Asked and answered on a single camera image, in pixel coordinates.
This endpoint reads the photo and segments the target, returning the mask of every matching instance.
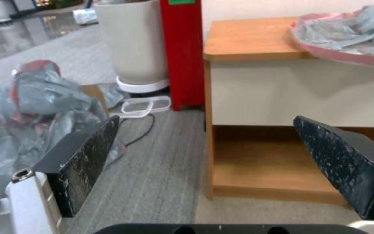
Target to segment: wooden cabinet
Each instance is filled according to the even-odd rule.
[[[374,68],[313,58],[295,18],[214,22],[205,95],[211,196],[339,203],[292,122],[303,115],[374,140]]]

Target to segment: wooden shelf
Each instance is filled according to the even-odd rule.
[[[291,35],[296,17],[215,21],[204,49],[204,59],[269,61],[313,58],[299,49]]]
[[[215,196],[346,204],[292,127],[216,126]]]

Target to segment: screw hole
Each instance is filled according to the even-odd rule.
[[[25,176],[27,174],[28,174],[28,170],[27,169],[22,169],[19,172],[15,173],[15,176],[16,177],[23,177],[23,176]]]
[[[189,226],[181,226],[175,230],[174,234],[196,234],[196,231]]]
[[[269,228],[268,234],[290,234],[290,232],[284,227],[276,226]]]

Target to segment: white wall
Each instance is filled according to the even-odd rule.
[[[374,0],[202,0],[203,34],[213,21],[351,12]]]

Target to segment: wooden cabinet top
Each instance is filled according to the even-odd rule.
[[[269,61],[312,58],[297,47],[291,24],[296,17],[215,21],[210,29],[204,59]]]

